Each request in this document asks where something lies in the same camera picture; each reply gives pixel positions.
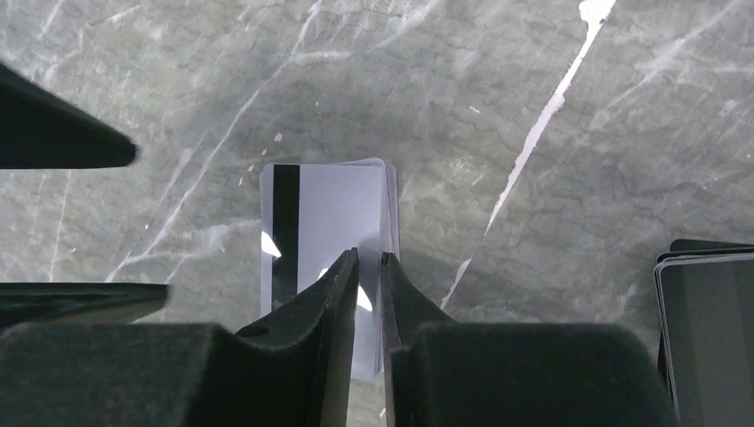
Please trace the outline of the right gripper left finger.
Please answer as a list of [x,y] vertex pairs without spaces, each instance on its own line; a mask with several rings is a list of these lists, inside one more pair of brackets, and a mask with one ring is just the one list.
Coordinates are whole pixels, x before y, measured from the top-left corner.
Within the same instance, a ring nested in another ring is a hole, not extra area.
[[342,426],[358,254],[236,332],[218,324],[1,328],[4,426]]

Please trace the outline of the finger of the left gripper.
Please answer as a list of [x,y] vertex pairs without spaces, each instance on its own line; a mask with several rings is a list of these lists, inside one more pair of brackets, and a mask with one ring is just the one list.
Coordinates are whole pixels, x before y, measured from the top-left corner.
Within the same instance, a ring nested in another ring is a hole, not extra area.
[[113,127],[1,66],[1,168],[124,167],[138,146]]
[[3,282],[1,328],[28,323],[128,324],[161,310],[170,287],[142,283]]

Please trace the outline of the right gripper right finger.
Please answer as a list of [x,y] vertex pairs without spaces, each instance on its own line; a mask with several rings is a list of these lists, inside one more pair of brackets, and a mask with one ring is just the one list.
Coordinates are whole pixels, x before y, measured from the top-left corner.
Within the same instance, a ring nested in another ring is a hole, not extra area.
[[390,426],[674,426],[646,348],[610,324],[463,323],[381,257]]

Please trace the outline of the silver card stack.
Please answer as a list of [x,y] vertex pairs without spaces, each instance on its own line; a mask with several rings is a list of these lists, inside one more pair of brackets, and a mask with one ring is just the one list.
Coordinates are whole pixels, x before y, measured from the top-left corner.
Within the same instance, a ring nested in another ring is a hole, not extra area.
[[267,164],[260,173],[260,314],[322,278],[341,253],[359,256],[351,376],[383,369],[379,263],[399,254],[397,171],[369,157],[339,164]]

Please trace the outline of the black card stack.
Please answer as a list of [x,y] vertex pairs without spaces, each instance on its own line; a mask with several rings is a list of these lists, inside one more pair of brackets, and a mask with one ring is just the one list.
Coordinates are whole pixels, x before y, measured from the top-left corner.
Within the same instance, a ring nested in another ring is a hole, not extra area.
[[657,368],[682,426],[753,424],[753,246],[677,239],[656,258]]

